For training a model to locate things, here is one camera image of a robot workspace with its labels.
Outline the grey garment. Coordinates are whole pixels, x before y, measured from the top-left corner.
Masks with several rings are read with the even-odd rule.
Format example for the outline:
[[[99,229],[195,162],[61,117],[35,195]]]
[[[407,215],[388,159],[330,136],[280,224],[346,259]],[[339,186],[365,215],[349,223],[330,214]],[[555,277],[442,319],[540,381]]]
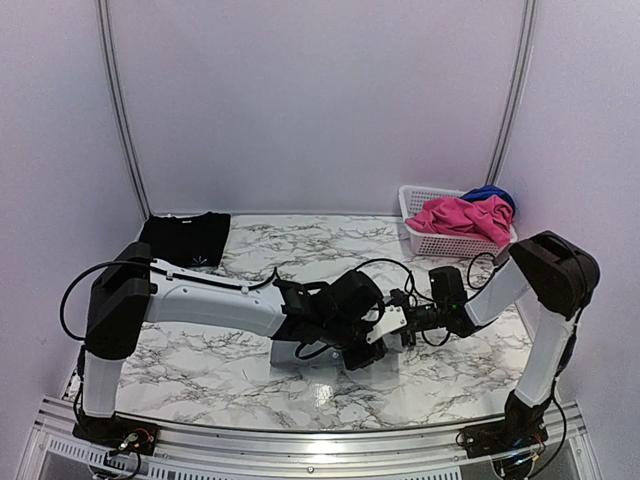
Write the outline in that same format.
[[[342,352],[322,342],[302,347],[299,342],[274,340],[270,364],[276,368],[342,366]]]

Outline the black t-shirt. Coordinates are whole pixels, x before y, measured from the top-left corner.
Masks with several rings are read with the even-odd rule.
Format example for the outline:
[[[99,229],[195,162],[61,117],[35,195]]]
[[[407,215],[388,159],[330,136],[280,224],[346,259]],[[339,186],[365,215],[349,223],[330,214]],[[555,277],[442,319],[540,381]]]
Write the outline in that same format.
[[[138,237],[154,258],[186,268],[217,268],[228,240],[231,215],[207,212],[191,217],[151,216]]]

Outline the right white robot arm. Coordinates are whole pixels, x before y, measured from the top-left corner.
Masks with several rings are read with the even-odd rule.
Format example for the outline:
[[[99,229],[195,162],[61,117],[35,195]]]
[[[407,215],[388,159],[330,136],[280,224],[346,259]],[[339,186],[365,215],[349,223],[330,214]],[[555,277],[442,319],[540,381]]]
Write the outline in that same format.
[[[490,445],[522,448],[529,440],[545,437],[544,414],[555,399],[557,379],[571,358],[578,322],[599,279],[593,256],[543,231],[512,244],[506,260],[474,295],[468,295],[457,268],[431,270],[431,299],[423,305],[393,308],[391,331],[444,329],[466,338],[533,293],[539,305],[538,325],[522,376],[506,400],[503,419],[462,431],[463,444],[481,452]]]

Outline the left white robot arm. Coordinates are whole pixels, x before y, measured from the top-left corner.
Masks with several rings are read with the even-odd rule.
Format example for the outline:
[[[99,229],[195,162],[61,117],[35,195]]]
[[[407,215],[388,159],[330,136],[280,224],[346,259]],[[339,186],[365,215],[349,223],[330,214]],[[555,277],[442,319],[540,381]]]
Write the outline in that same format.
[[[116,393],[122,365],[145,323],[225,327],[300,347],[320,343],[340,351],[349,370],[387,353],[384,341],[374,336],[384,316],[383,294],[358,270],[332,283],[297,283],[276,273],[256,284],[231,283],[154,259],[147,244],[135,242],[73,282],[92,273],[98,276],[79,338],[84,345],[81,411],[89,431],[106,445],[126,436],[126,423],[115,414]]]

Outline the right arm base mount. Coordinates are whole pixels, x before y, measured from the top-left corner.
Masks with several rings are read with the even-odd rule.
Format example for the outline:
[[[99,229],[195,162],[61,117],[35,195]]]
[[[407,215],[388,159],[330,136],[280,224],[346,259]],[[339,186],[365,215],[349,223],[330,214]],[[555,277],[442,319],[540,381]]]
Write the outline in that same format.
[[[462,428],[456,444],[466,451],[468,458],[479,458],[540,446],[547,440],[544,423],[535,422],[531,427],[520,429],[516,424],[498,420]]]

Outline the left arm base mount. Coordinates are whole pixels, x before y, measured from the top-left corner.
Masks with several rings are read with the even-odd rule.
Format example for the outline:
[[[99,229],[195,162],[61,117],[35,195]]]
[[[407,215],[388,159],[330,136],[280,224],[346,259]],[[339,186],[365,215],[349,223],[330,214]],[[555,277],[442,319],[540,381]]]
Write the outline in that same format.
[[[152,455],[159,432],[160,427],[155,423],[114,415],[110,418],[82,417],[74,425],[72,435],[111,451]]]

